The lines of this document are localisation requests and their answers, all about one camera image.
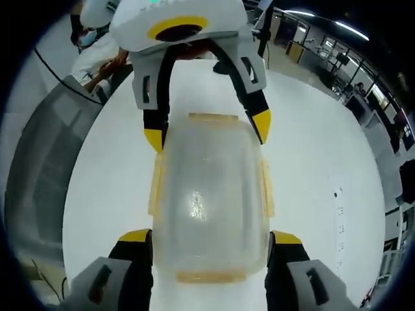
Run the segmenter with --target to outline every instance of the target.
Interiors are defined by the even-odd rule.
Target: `white tabletop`
[[[230,78],[215,74],[214,64],[176,63],[171,126],[189,112],[247,120]],[[359,123],[339,102],[298,80],[267,75],[272,125],[263,154],[275,201],[270,228],[299,237],[310,258],[339,275],[358,305],[376,280],[385,237],[385,205],[372,151]],[[102,109],[73,169],[63,225],[69,282],[97,257],[107,257],[127,231],[152,227],[147,208],[156,154],[143,134],[131,83],[132,75]],[[153,274],[151,309],[163,310],[163,284],[156,269]],[[264,268],[241,284],[202,287],[202,302],[195,298],[197,286],[169,290],[167,304],[183,310],[191,301],[193,310],[211,310],[220,301],[225,310],[224,297],[229,297],[232,310],[235,301],[239,310],[266,310],[265,274]]]

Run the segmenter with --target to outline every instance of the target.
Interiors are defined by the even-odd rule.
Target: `yellow ring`
[[[209,22],[206,18],[201,16],[178,16],[171,19],[165,19],[164,21],[160,21],[159,23],[155,24],[150,30],[147,32],[147,36],[151,39],[156,39],[156,36],[171,27],[180,26],[180,25],[196,25],[199,27],[205,28],[209,25]]]

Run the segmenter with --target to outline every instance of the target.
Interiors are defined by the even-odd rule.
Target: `floor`
[[[323,93],[333,98],[336,98],[336,95],[334,94],[334,92],[326,88],[323,85],[323,83],[321,83],[320,79],[314,73],[290,61],[288,56],[285,54],[284,48],[278,47],[272,43],[268,44],[268,48],[270,51],[270,54],[269,54],[269,69],[270,70],[276,71],[283,75],[287,75],[297,80],[300,80],[302,82],[305,82],[306,84],[309,84],[310,86],[313,86],[319,89]],[[264,59],[265,59],[265,62],[268,63],[268,51],[267,50],[265,51]],[[38,269],[35,267],[35,265],[33,264],[30,258],[21,257],[20,262],[22,264],[25,275],[27,276],[28,279],[30,279],[30,282],[35,292],[38,294],[40,300],[46,304],[57,305],[59,303],[59,300],[56,297],[56,294],[58,294],[59,299],[62,299],[61,285],[62,285],[63,279],[65,278],[64,269],[48,265],[44,262],[37,260],[36,264],[38,265],[38,269],[40,273],[43,275],[43,276],[40,276],[40,274],[38,273]],[[47,279],[47,281],[50,283],[50,285],[53,287],[56,293],[53,292],[53,290],[44,281],[44,279]],[[65,282],[64,284],[64,292],[65,292],[65,295],[69,294],[67,282]]]

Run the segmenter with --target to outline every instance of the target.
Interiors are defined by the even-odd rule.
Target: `transparent plastic box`
[[[235,282],[265,267],[263,167],[254,130],[237,117],[191,114],[169,128],[150,195],[159,273],[178,282]]]

